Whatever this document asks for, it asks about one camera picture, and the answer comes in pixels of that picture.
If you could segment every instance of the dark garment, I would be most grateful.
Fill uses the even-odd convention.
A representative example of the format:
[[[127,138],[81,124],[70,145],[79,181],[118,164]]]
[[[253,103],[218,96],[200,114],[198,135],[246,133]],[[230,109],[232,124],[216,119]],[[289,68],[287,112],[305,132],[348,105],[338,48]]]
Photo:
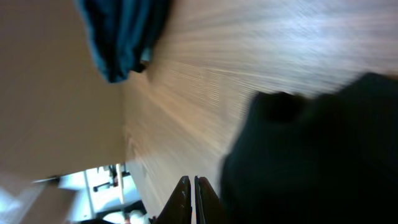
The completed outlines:
[[[314,100],[258,93],[221,177],[241,223],[387,223],[398,209],[398,82]]]
[[[164,26],[169,0],[76,0],[98,70],[110,83],[142,72]]]

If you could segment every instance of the dark blue garment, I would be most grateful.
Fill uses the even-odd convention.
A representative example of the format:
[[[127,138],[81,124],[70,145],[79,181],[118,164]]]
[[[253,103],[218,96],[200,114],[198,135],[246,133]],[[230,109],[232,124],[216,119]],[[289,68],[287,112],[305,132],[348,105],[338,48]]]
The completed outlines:
[[[142,72],[166,20],[169,0],[76,0],[93,60],[110,83]]]

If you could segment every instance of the teal fabric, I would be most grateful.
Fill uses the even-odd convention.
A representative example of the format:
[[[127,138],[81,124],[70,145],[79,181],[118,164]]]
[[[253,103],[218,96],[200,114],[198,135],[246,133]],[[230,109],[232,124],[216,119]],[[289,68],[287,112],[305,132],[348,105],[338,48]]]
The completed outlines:
[[[241,223],[387,223],[398,203],[398,82],[333,95],[258,93],[221,176]]]
[[[169,0],[76,0],[95,65],[110,83],[142,72],[169,10]]]

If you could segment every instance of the wall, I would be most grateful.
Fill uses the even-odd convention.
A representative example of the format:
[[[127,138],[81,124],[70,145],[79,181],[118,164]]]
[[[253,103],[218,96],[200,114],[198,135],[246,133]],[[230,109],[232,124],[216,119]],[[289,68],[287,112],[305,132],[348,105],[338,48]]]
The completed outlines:
[[[123,161],[121,108],[73,1],[0,0],[0,170],[42,179]]]

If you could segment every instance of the black fabric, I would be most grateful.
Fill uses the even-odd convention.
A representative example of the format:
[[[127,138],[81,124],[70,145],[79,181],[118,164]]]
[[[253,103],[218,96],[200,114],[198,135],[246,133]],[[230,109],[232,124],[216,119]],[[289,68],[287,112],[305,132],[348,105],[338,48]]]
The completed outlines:
[[[164,26],[169,0],[76,0],[84,18],[93,60],[110,83],[142,72]]]
[[[398,82],[373,73],[314,100],[258,93],[227,156],[221,202],[241,223],[391,222]]]

